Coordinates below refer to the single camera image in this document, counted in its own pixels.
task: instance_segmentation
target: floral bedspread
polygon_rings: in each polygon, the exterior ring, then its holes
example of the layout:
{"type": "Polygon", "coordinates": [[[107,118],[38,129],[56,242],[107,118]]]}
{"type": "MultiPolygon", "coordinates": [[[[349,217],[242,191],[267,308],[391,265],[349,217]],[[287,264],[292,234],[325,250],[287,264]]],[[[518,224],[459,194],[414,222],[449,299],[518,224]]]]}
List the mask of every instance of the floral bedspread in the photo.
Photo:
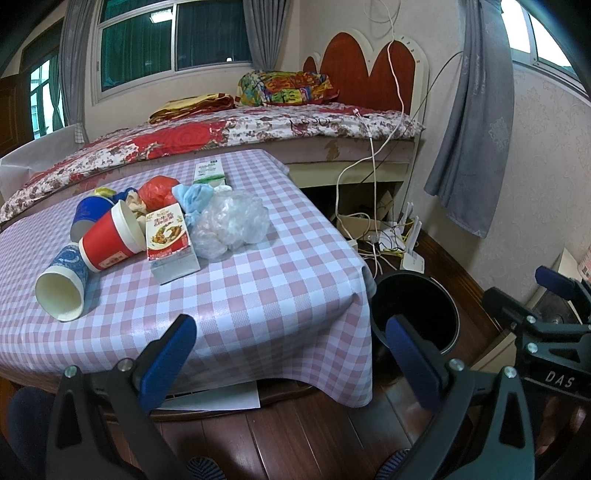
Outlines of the floral bedspread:
{"type": "Polygon", "coordinates": [[[413,138],[423,130],[419,122],[401,112],[377,112],[340,103],[243,107],[120,129],[36,174],[2,206],[0,223],[15,218],[58,190],[125,164],[274,140],[317,136],[367,138],[367,128],[375,140],[385,140],[394,129],[395,139],[413,138]],[[355,109],[363,115],[363,122],[355,109]]]}

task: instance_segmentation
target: plastic bag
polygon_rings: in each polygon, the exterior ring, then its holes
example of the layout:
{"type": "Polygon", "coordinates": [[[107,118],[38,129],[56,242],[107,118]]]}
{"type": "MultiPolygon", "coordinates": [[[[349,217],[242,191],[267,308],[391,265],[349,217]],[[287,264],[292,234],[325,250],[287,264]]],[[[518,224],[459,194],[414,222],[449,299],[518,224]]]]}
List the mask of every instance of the plastic bag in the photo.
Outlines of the plastic bag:
{"type": "Polygon", "coordinates": [[[228,250],[262,242],[270,225],[269,210],[256,195],[216,192],[195,224],[191,241],[198,257],[216,260],[228,250]]]}
{"type": "Polygon", "coordinates": [[[173,187],[180,182],[170,177],[158,176],[148,180],[138,190],[139,198],[143,200],[148,213],[177,203],[173,195],[173,187]]]}

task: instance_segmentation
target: white cable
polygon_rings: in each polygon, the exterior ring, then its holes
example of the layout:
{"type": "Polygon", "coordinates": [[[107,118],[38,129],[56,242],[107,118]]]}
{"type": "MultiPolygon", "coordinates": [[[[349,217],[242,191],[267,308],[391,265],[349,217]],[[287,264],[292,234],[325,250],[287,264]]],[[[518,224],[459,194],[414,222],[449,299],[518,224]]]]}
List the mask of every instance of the white cable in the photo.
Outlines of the white cable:
{"type": "MultiPolygon", "coordinates": [[[[385,3],[384,3],[384,2],[382,2],[382,5],[386,7],[386,10],[388,10],[388,7],[385,5],[385,3]]],[[[396,14],[394,15],[394,22],[396,22],[396,20],[398,19],[398,14],[400,13],[400,5],[402,5],[402,0],[398,0],[398,9],[396,10],[396,14]]],[[[369,14],[368,14],[368,12],[367,12],[367,10],[366,10],[366,8],[365,8],[365,7],[366,7],[366,2],[365,2],[365,0],[363,0],[363,13],[364,13],[364,14],[365,14],[365,16],[366,16],[367,18],[369,18],[369,19],[370,19],[372,22],[374,22],[374,23],[379,23],[379,24],[384,24],[384,23],[388,23],[388,22],[390,22],[390,21],[391,21],[390,19],[391,19],[392,17],[390,17],[390,14],[389,14],[389,12],[388,12],[388,16],[389,16],[390,18],[388,18],[387,20],[375,20],[375,19],[373,19],[373,18],[371,18],[371,17],[369,16],[369,14]]]]}
{"type": "MultiPolygon", "coordinates": [[[[365,123],[363,117],[361,116],[361,114],[359,113],[359,111],[357,109],[354,110],[355,115],[359,117],[359,120],[361,121],[361,123],[364,125],[365,129],[367,130],[368,133],[368,137],[369,137],[369,145],[371,147],[371,157],[367,157],[367,158],[362,158],[361,160],[358,160],[357,162],[353,163],[352,165],[349,165],[348,167],[346,167],[339,175],[339,177],[337,178],[336,181],[336,201],[335,201],[335,215],[337,218],[337,224],[340,222],[341,226],[343,227],[343,230],[347,233],[347,235],[349,236],[349,238],[353,238],[353,236],[350,234],[350,232],[347,230],[347,228],[345,227],[345,225],[343,224],[343,222],[340,220],[339,217],[339,183],[340,183],[340,179],[343,177],[344,173],[349,170],[350,168],[356,167],[357,165],[359,165],[361,162],[366,161],[366,160],[370,160],[372,161],[372,167],[373,167],[373,171],[374,171],[374,226],[375,226],[375,232],[377,235],[379,235],[379,229],[378,229],[378,177],[377,177],[377,168],[376,168],[376,161],[375,161],[375,157],[377,155],[379,155],[379,153],[386,147],[386,145],[388,145],[388,143],[390,142],[390,140],[392,139],[392,137],[394,136],[394,134],[402,127],[402,122],[404,120],[404,100],[402,99],[402,94],[400,93],[400,83],[398,81],[398,77],[396,76],[396,73],[394,72],[394,65],[392,63],[392,52],[391,52],[391,47],[394,44],[394,42],[396,42],[396,36],[394,34],[394,22],[395,20],[398,18],[398,14],[400,12],[400,6],[402,4],[402,1],[399,0],[398,2],[398,8],[396,10],[396,14],[395,17],[392,16],[392,14],[390,13],[390,9],[388,8],[388,5],[386,5],[386,3],[384,3],[383,0],[378,0],[378,2],[380,2],[386,9],[386,12],[388,13],[388,18],[390,21],[390,26],[391,26],[391,33],[392,33],[392,41],[390,41],[390,43],[388,43],[388,63],[390,65],[390,71],[392,72],[392,76],[394,77],[394,81],[396,82],[396,93],[398,95],[398,100],[400,100],[400,105],[401,105],[401,109],[400,109],[400,121],[398,123],[398,126],[388,135],[388,138],[386,139],[386,141],[382,144],[382,146],[380,147],[380,149],[376,152],[375,151],[375,147],[374,147],[374,138],[372,136],[371,130],[369,129],[368,125],[365,123]]],[[[377,20],[374,20],[373,18],[371,18],[365,8],[365,0],[363,2],[363,12],[365,13],[365,16],[367,18],[369,18],[369,20],[371,20],[372,22],[375,23],[385,23],[385,22],[380,22],[377,20]]],[[[382,265],[378,262],[378,256],[380,256],[381,258],[382,255],[378,255],[375,249],[375,244],[372,242],[372,249],[373,249],[373,257],[374,257],[374,261],[375,261],[375,274],[374,274],[374,278],[377,276],[378,274],[378,266],[380,271],[383,272],[382,270],[382,265]]],[[[386,262],[388,263],[388,265],[390,265],[390,267],[394,268],[394,266],[388,262],[386,260],[386,262]]]]}

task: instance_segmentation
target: white paper cup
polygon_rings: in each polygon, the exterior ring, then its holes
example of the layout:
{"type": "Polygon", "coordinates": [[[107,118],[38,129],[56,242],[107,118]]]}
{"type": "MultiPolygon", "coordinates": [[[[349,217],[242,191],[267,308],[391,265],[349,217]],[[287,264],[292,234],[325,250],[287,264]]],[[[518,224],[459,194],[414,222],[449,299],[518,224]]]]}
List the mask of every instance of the white paper cup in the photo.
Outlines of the white paper cup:
{"type": "Polygon", "coordinates": [[[64,247],[37,278],[35,296],[41,308],[61,322],[76,320],[84,311],[88,270],[76,244],[64,247]]]}

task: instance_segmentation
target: curtain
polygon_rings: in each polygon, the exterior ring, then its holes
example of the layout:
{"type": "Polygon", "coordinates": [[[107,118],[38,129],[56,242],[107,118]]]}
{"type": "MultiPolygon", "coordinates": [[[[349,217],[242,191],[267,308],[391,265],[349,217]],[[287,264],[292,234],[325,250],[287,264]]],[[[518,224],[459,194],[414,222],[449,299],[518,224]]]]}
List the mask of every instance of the curtain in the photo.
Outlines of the curtain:
{"type": "Polygon", "coordinates": [[[102,90],[170,70],[172,21],[152,23],[150,13],[103,30],[102,90]]]}
{"type": "Polygon", "coordinates": [[[86,49],[96,0],[69,0],[61,30],[59,72],[64,119],[77,125],[76,142],[86,143],[84,128],[84,79],[86,49]]]}
{"type": "Polygon", "coordinates": [[[251,61],[242,0],[179,4],[177,67],[251,61]]]}
{"type": "Polygon", "coordinates": [[[511,48],[500,0],[466,1],[460,83],[425,191],[447,216],[486,238],[501,194],[513,127],[511,48]]]}
{"type": "Polygon", "coordinates": [[[58,66],[57,55],[49,60],[49,96],[51,97],[51,105],[53,107],[53,131],[63,128],[60,118],[60,71],[58,66]]]}
{"type": "Polygon", "coordinates": [[[243,0],[255,70],[274,70],[291,0],[243,0]]]}

